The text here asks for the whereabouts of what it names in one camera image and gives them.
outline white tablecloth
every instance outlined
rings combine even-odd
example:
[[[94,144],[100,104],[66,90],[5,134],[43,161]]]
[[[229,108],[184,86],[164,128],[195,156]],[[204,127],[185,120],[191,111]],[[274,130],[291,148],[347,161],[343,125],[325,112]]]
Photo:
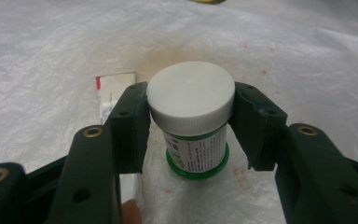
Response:
[[[99,123],[95,77],[174,63],[223,66],[288,115],[323,129],[358,161],[358,1],[0,0],[0,162],[27,172],[67,154]],[[231,156],[205,181],[175,175],[153,123],[143,174],[145,223],[284,223],[273,173]]]

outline white jar lid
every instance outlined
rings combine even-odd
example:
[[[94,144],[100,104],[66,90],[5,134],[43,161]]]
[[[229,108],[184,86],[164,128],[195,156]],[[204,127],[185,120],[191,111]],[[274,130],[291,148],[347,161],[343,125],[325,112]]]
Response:
[[[228,121],[234,91],[234,80],[224,68],[213,63],[178,63],[150,80],[147,101],[163,131],[198,136]]]

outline jar label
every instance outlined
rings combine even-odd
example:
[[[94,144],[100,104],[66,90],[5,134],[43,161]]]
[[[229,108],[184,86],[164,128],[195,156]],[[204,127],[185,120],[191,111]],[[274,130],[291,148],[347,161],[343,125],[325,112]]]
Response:
[[[226,125],[217,133],[206,137],[183,137],[184,140],[164,132],[168,152],[175,165],[190,173],[204,173],[218,166],[225,156]]]

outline screw hole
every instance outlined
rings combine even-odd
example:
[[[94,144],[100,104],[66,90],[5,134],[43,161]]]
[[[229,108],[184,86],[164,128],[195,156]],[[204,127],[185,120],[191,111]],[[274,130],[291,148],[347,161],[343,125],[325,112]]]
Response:
[[[344,194],[352,197],[352,198],[357,198],[358,197],[358,191],[352,187],[351,185],[347,185],[347,184],[340,184],[339,185],[339,189],[341,190],[341,192],[343,192]]]
[[[91,191],[89,189],[78,189],[72,196],[72,201],[74,203],[82,203],[86,201],[91,196]]]
[[[316,132],[316,130],[314,128],[307,127],[307,126],[298,127],[297,130],[300,133],[309,135],[309,136],[314,136],[314,135],[318,134],[318,132]]]
[[[89,128],[85,132],[83,132],[83,135],[85,137],[91,138],[91,137],[99,136],[101,133],[103,133],[102,128]]]

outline wrinkled fabric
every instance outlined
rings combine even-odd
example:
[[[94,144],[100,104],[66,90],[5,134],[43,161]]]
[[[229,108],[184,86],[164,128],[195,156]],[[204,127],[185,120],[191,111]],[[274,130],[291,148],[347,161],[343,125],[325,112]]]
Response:
[[[95,77],[186,61],[224,67],[358,161],[358,1],[0,0],[0,162],[65,156],[99,123]],[[204,181],[175,175],[150,131],[144,223],[284,223],[274,174],[247,170],[231,130],[227,167]]]

